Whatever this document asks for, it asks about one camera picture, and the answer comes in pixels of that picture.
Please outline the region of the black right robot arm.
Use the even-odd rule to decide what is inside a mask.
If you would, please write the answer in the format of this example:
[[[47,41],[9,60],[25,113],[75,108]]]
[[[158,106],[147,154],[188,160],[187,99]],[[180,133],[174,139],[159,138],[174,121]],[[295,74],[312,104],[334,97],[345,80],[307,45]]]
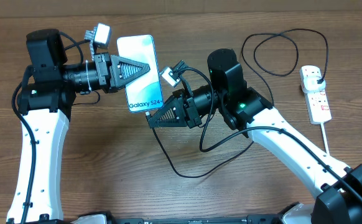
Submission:
[[[362,165],[351,168],[294,129],[274,105],[249,87],[234,50],[207,59],[207,85],[173,92],[147,115],[150,128],[207,126],[218,111],[235,136],[274,154],[309,190],[312,205],[294,203],[276,215],[250,215],[248,223],[362,223]]]

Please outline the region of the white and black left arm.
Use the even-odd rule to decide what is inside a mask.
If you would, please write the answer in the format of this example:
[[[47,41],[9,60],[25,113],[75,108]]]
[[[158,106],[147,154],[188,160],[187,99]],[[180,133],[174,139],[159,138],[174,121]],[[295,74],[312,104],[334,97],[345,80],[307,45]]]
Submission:
[[[22,124],[22,151],[16,193],[7,223],[62,223],[60,199],[62,152],[77,94],[115,93],[151,70],[144,62],[98,53],[109,44],[110,31],[86,32],[92,60],[67,64],[65,33],[57,29],[26,36],[31,64],[16,87],[11,104]]]

